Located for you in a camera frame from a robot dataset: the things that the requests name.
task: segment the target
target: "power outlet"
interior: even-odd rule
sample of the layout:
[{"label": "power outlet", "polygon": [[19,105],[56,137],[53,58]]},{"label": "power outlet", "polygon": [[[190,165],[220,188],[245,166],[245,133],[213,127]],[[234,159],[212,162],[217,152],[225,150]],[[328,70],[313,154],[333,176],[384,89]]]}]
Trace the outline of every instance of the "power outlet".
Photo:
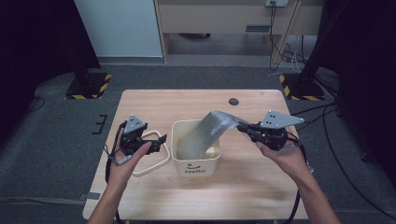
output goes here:
[{"label": "power outlet", "polygon": [[273,2],[275,2],[276,7],[286,7],[288,5],[289,0],[266,0],[265,6],[272,7]]}]

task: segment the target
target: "person's left hand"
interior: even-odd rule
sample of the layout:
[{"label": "person's left hand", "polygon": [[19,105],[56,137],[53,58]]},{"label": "person's left hand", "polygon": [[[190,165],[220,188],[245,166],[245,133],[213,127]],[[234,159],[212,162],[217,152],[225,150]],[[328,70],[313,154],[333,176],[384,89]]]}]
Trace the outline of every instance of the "person's left hand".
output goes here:
[{"label": "person's left hand", "polygon": [[[120,138],[117,140],[116,150],[120,148]],[[122,188],[124,190],[126,188],[127,182],[134,171],[137,163],[146,153],[148,152],[149,148],[151,147],[151,143],[148,142],[142,147],[140,147],[136,153],[132,156],[130,160],[123,163],[122,165],[117,165],[114,162],[111,162],[110,166],[110,177],[108,178],[108,185],[112,187]],[[116,161],[120,161],[125,158],[122,150],[119,150],[115,154]]]}]

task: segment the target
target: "gray carpet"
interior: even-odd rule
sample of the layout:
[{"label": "gray carpet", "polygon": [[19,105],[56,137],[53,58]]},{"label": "gray carpet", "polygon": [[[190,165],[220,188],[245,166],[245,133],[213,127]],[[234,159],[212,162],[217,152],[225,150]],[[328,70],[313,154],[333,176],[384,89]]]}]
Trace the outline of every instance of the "gray carpet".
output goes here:
[{"label": "gray carpet", "polygon": [[[80,194],[90,190],[110,124],[124,90],[133,89],[277,89],[278,75],[292,72],[279,68],[104,66],[112,78],[102,99],[65,100],[72,74],[58,76],[40,85],[29,110],[0,151],[0,198],[66,199],[71,204],[0,203],[0,223],[85,223]],[[295,113],[326,101],[287,101]],[[313,120],[322,109],[299,115]],[[108,115],[101,134],[96,122]],[[377,164],[361,162],[361,151],[336,112],[326,116],[326,125],[339,161],[361,192],[396,216],[396,189]],[[354,190],[337,165],[322,119],[299,131],[315,177],[329,196],[344,223],[396,223],[381,214]],[[136,223],[175,223],[139,221]],[[273,223],[235,221],[225,223]]]}]

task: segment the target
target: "white bucket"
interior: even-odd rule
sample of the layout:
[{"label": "white bucket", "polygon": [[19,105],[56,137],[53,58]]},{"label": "white bucket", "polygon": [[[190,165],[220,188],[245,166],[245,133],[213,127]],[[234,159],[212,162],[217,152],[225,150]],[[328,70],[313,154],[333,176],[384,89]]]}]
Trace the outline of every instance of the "white bucket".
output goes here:
[{"label": "white bucket", "polygon": [[172,126],[172,158],[177,172],[183,177],[209,176],[215,173],[220,157],[219,139],[210,147],[202,160],[181,161],[177,157],[177,147],[188,133],[200,122],[199,119],[179,120]]}]

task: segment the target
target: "forearm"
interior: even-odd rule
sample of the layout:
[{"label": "forearm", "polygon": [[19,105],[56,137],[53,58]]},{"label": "forearm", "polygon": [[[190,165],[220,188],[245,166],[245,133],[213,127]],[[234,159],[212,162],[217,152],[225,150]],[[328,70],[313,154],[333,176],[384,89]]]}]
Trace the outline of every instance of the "forearm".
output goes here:
[{"label": "forearm", "polygon": [[113,223],[125,188],[107,186],[88,223]]},{"label": "forearm", "polygon": [[311,223],[341,223],[332,210],[317,180],[311,175],[294,180],[304,202],[305,211]]}]

